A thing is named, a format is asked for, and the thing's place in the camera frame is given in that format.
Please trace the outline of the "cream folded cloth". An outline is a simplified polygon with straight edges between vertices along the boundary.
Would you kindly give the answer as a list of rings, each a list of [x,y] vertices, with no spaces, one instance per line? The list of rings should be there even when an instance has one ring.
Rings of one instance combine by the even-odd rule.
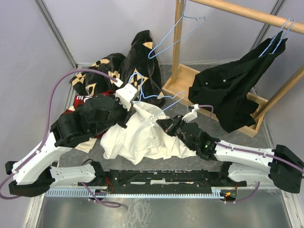
[[[96,138],[90,138],[89,141],[77,145],[75,149],[85,153],[90,153],[90,151],[94,148],[96,141],[97,141]]]

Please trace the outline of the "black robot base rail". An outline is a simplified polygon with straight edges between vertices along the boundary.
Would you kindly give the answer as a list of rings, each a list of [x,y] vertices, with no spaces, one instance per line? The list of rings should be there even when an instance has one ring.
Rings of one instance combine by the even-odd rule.
[[[105,198],[201,198],[223,199],[223,190],[235,191],[247,186],[246,181],[236,182],[226,176],[227,165],[219,171],[207,170],[109,170],[104,171],[98,162],[97,176],[79,186],[92,189],[94,196]]]

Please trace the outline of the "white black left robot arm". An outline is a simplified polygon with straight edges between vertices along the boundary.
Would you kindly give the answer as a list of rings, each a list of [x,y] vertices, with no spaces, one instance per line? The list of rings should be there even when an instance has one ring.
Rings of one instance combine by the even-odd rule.
[[[133,98],[101,93],[88,98],[73,112],[62,114],[50,127],[42,148],[34,149],[21,161],[8,161],[6,173],[13,177],[9,192],[14,198],[35,197],[59,185],[85,183],[100,186],[106,173],[101,164],[60,168],[52,166],[62,154],[89,141],[110,127],[126,123],[135,113]]]

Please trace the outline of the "red black plaid shirt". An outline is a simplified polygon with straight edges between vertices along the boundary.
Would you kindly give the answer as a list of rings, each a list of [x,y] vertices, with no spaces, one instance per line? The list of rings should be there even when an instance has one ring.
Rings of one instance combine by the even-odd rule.
[[[98,93],[97,95],[113,96],[114,93],[115,93],[114,90],[108,90],[103,93]],[[77,108],[83,106],[85,104],[85,102],[87,101],[87,99],[90,99],[91,97],[93,97],[93,96],[92,95],[86,95],[86,96],[76,95],[74,98],[73,105],[71,107],[69,107],[68,109],[66,109],[64,114],[71,113],[71,112],[75,111]]]

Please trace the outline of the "aluminium frame rail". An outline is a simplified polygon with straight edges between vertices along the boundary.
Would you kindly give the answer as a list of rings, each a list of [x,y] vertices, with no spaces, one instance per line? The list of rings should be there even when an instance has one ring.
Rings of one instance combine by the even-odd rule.
[[[52,32],[55,40],[57,41],[59,47],[61,48],[62,52],[64,53],[66,59],[70,63],[73,69],[76,69],[78,67],[78,64],[76,63],[72,53],[70,52],[59,28],[54,22],[54,19],[45,3],[44,0],[33,0],[36,4],[38,10],[40,11],[42,17],[44,18],[47,26],[49,27],[50,31]]]

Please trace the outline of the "wooden clothes rack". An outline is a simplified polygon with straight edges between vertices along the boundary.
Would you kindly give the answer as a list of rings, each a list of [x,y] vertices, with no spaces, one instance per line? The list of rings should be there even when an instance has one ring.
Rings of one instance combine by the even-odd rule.
[[[187,2],[183,21],[180,61],[221,64],[243,57],[256,43],[262,23]],[[257,93],[266,99],[304,63],[304,37],[289,32],[285,52],[270,66],[256,84]],[[300,79],[266,113],[270,131],[277,141],[304,133],[304,81]]]

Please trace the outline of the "white dress shirt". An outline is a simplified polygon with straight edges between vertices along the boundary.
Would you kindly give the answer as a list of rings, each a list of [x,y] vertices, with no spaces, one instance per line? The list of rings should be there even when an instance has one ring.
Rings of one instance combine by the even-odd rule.
[[[157,120],[169,118],[159,107],[138,102],[134,109],[136,112],[128,120],[126,128],[116,124],[102,136],[100,145],[104,149],[105,159],[122,156],[137,165],[143,158],[165,160],[196,155],[176,136],[167,135],[156,123]]]

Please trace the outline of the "black button shirt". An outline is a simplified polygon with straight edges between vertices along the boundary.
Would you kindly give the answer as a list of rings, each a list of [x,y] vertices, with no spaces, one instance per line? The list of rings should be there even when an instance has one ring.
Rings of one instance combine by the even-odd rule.
[[[285,51],[287,39],[281,38],[282,33],[267,38],[237,61],[196,74],[188,99],[194,104],[213,106],[214,114],[227,133],[254,125],[251,115],[259,105],[248,100],[247,94]]]

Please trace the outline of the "black beige patterned fleece blanket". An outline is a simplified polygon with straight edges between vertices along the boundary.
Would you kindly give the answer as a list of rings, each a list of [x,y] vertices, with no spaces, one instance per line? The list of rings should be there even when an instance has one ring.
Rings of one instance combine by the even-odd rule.
[[[152,52],[153,39],[149,30],[143,30],[134,37],[129,52],[126,56],[121,53],[112,53],[101,58],[89,68],[101,71],[109,76],[120,79],[123,83],[128,83],[130,75],[139,72],[144,76],[142,91],[145,96],[163,95],[161,70],[157,58],[148,58]],[[132,83],[138,90],[140,76],[135,76]],[[79,95],[95,95],[108,90],[117,90],[118,86],[114,81],[92,72],[80,72],[70,79],[70,84]],[[163,107],[165,98],[148,98],[144,102]]]

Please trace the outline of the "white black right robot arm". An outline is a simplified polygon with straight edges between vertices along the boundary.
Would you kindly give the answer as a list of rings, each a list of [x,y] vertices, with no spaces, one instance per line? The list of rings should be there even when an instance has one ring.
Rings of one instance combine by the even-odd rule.
[[[189,150],[206,161],[229,163],[218,173],[218,181],[228,186],[233,182],[268,182],[290,193],[299,193],[304,178],[304,162],[288,147],[246,147],[211,137],[195,122],[182,115],[156,121],[168,135],[177,137]]]

